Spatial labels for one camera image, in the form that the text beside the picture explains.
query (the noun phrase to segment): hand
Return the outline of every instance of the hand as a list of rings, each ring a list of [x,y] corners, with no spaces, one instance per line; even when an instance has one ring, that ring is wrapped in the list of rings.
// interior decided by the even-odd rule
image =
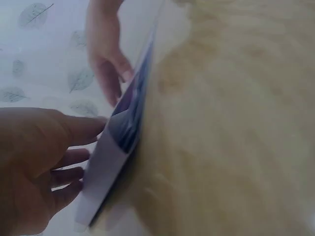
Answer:
[[[105,121],[35,108],[1,108],[0,119],[0,235],[40,233],[82,189],[82,168],[55,169],[86,161],[67,149],[95,142]]]
[[[91,68],[112,106],[121,97],[119,77],[132,78],[132,68],[119,47],[117,16],[122,0],[91,0],[87,12],[87,49]]]

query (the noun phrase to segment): leaf pattern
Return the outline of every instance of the leaf pattern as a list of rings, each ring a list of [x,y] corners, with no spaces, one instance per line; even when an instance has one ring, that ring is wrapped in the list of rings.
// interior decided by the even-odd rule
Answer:
[[[0,89],[0,101],[1,102],[18,102],[25,97],[25,93],[18,87],[6,87]]]
[[[78,100],[70,105],[70,109],[85,117],[97,117],[98,109],[93,102],[89,100]]]
[[[91,85],[94,79],[94,73],[87,68],[83,68],[80,72],[70,73],[68,75],[68,85],[70,93],[75,90],[84,90]]]
[[[21,77],[24,73],[25,64],[20,60],[15,60],[13,62],[12,74],[14,77]]]
[[[83,50],[87,46],[87,37],[85,31],[77,30],[72,33],[70,45]]]
[[[48,17],[48,9],[54,4],[46,7],[42,3],[33,3],[32,5],[25,8],[21,13],[18,21],[18,25],[21,28],[33,29],[43,26]]]

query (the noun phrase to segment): paper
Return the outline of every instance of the paper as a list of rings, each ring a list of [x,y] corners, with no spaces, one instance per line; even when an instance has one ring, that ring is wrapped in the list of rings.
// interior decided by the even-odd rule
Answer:
[[[75,217],[77,231],[84,231],[90,225],[139,141],[155,31],[156,27],[143,47],[132,82],[116,106],[89,160]]]

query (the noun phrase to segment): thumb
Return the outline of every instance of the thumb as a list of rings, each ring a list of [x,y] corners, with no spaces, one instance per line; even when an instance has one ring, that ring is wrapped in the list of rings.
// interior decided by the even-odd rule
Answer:
[[[110,62],[114,65],[117,73],[121,76],[124,82],[127,82],[133,77],[133,70],[129,60],[124,56],[120,49],[112,56]]]

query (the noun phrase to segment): envelope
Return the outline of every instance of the envelope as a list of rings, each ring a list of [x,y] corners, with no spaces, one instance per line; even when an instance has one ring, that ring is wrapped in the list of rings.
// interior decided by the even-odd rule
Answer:
[[[156,26],[149,33],[142,49],[134,78],[116,106],[91,155],[75,216],[76,231],[82,232],[90,225],[139,141],[155,34]]]

